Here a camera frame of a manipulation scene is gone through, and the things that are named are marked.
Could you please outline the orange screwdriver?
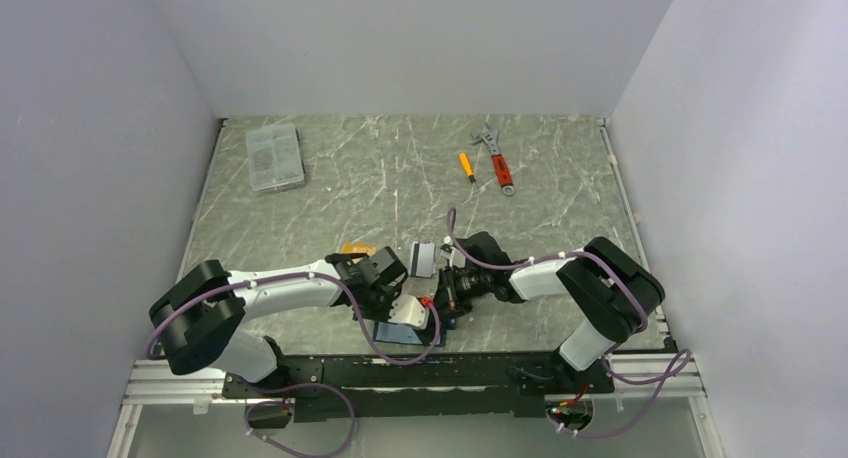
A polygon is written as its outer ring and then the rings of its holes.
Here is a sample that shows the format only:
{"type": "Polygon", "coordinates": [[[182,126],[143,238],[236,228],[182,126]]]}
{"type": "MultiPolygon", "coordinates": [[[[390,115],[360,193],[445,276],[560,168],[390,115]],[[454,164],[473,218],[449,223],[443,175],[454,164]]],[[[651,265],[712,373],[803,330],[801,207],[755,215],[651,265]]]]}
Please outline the orange screwdriver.
{"type": "Polygon", "coordinates": [[[469,183],[471,184],[472,188],[474,190],[478,190],[476,175],[474,173],[471,162],[470,162],[470,160],[469,160],[469,158],[468,158],[468,156],[465,152],[459,153],[459,161],[460,161],[461,167],[463,169],[463,172],[465,173],[466,178],[469,181],[469,183]]]}

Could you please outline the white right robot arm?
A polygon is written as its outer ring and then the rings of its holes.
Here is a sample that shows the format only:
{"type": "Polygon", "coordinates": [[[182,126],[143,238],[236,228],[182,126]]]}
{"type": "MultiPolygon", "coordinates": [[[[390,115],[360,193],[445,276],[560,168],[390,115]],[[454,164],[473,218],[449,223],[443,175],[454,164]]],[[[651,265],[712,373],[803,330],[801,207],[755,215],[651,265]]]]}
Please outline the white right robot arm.
{"type": "Polygon", "coordinates": [[[665,300],[660,282],[605,237],[595,237],[572,252],[540,259],[512,260],[487,232],[460,238],[449,246],[452,258],[439,270],[433,303],[443,320],[472,310],[487,294],[511,304],[567,296],[582,322],[556,351],[551,379],[574,393],[590,377],[590,367],[607,352],[647,327],[648,317],[665,300]],[[455,264],[460,257],[464,264],[455,264]]]}

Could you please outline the blue leather card holder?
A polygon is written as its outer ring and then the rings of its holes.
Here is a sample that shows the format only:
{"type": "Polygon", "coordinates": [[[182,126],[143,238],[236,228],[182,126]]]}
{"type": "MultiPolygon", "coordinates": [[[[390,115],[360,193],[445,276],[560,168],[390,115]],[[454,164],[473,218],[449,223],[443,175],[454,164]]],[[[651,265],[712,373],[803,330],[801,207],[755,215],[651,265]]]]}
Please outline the blue leather card holder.
{"type": "Polygon", "coordinates": [[[409,346],[428,346],[433,337],[427,330],[416,330],[406,325],[375,322],[372,339],[376,342],[409,346]]]}

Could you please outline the red adjustable wrench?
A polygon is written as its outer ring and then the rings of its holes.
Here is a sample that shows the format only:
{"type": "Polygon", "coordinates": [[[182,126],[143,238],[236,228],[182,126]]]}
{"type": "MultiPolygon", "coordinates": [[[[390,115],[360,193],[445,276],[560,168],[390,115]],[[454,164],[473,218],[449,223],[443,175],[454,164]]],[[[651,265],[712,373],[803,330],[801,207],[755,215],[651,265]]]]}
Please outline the red adjustable wrench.
{"type": "Polygon", "coordinates": [[[511,197],[515,194],[515,186],[509,166],[500,150],[498,137],[499,129],[486,121],[482,131],[471,135],[471,144],[486,145],[500,189],[504,195],[511,197]]]}

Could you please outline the clear plastic screw box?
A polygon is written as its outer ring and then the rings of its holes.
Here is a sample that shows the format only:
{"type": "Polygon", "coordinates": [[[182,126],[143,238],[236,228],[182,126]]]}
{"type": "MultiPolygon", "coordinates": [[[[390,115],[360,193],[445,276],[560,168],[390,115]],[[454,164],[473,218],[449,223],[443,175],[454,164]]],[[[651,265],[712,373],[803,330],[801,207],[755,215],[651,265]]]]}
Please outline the clear plastic screw box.
{"type": "Polygon", "coordinates": [[[263,126],[246,133],[251,188],[256,192],[299,186],[306,181],[300,135],[292,123],[263,126]]]}

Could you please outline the black base frame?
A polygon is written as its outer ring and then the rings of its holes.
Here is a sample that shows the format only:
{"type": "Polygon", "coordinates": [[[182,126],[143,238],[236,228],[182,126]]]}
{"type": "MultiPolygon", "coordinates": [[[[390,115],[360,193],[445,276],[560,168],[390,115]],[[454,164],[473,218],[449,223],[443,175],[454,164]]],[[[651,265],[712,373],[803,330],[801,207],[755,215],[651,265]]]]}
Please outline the black base frame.
{"type": "Polygon", "coordinates": [[[601,364],[572,371],[550,351],[436,353],[401,367],[368,355],[291,355],[282,380],[249,385],[226,374],[226,399],[284,398],[297,423],[366,417],[510,414],[542,418],[558,399],[611,394],[601,364]]]}

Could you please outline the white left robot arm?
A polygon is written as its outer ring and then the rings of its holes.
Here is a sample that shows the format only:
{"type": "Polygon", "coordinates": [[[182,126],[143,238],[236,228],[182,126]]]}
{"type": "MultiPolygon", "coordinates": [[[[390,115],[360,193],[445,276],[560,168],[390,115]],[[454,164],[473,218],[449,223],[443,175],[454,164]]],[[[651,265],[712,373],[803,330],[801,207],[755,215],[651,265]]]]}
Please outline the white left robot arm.
{"type": "Polygon", "coordinates": [[[349,306],[357,318],[385,321],[408,272],[389,247],[374,254],[332,253],[300,267],[264,272],[227,270],[216,259],[196,265],[148,311],[170,371],[216,368],[247,379],[264,398],[287,384],[282,352],[242,325],[299,308],[349,306]]]}

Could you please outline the gold card stack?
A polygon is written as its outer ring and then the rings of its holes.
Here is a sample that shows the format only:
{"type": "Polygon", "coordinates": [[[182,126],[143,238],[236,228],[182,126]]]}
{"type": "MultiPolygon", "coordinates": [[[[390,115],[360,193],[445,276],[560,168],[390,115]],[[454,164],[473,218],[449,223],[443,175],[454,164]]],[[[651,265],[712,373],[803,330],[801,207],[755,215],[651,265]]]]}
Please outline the gold card stack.
{"type": "Polygon", "coordinates": [[[348,242],[342,246],[340,252],[343,254],[364,254],[366,256],[371,256],[376,253],[377,250],[377,247],[368,245],[366,243],[348,242]]]}

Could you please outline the white card stack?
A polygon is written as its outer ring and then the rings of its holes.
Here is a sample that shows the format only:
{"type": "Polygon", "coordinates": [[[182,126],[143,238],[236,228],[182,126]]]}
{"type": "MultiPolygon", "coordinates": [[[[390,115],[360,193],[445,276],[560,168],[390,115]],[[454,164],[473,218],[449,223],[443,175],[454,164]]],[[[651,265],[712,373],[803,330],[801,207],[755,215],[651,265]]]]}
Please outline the white card stack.
{"type": "Polygon", "coordinates": [[[410,250],[410,276],[431,278],[436,273],[435,255],[436,245],[433,242],[414,242],[410,250]]]}

